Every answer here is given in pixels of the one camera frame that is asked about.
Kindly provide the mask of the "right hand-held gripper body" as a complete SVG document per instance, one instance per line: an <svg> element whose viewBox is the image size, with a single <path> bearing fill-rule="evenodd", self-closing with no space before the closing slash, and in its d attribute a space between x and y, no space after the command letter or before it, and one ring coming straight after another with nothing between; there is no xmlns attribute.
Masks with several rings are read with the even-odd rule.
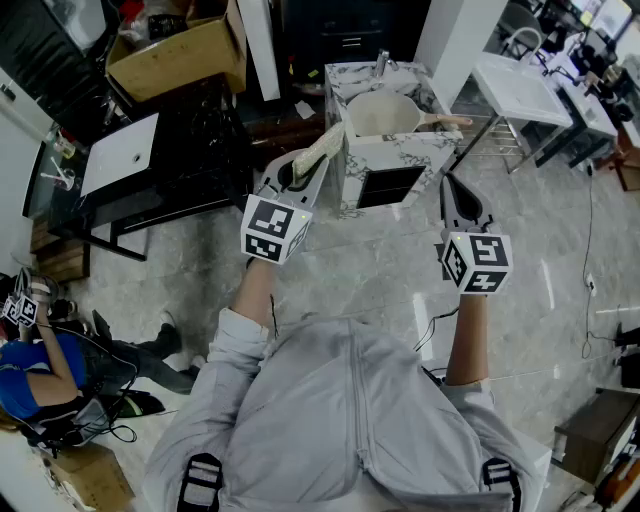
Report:
<svg viewBox="0 0 640 512"><path fill-rule="evenodd" d="M496 294L503 289L514 268L508 235L444 229L441 238L436 251L444 281L460 294Z"/></svg>

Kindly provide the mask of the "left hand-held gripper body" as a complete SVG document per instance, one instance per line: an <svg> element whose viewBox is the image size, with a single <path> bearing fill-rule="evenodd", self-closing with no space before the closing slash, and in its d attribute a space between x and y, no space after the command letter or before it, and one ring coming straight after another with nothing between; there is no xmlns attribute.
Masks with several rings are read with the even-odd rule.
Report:
<svg viewBox="0 0 640 512"><path fill-rule="evenodd" d="M277 193L271 186L247 198L241 223L241 252L284 264L302 243L313 217L313 199L304 192Z"/></svg>

